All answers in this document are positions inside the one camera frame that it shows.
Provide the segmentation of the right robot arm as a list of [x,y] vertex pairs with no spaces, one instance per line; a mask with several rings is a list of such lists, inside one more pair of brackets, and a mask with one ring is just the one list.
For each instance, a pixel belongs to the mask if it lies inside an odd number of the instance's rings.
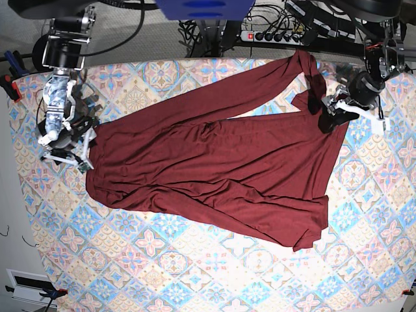
[[39,57],[52,74],[42,90],[44,117],[36,123],[36,138],[44,148],[41,160],[66,163],[81,173],[93,169],[89,144],[96,137],[94,113],[77,99],[76,75],[84,67],[82,50],[88,46],[96,20],[92,1],[9,1],[9,7],[28,20],[49,20]]

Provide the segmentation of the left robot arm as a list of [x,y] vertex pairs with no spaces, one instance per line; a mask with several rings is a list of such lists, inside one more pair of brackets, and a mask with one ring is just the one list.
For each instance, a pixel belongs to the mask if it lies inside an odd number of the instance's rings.
[[322,98],[318,127],[323,133],[358,119],[371,121],[372,131],[382,135],[390,127],[384,116],[380,94],[385,83],[410,72],[407,61],[415,60],[415,48],[406,49],[402,39],[402,1],[330,1],[340,8],[355,27],[365,34],[363,41],[366,70],[348,86],[339,85],[333,95]]

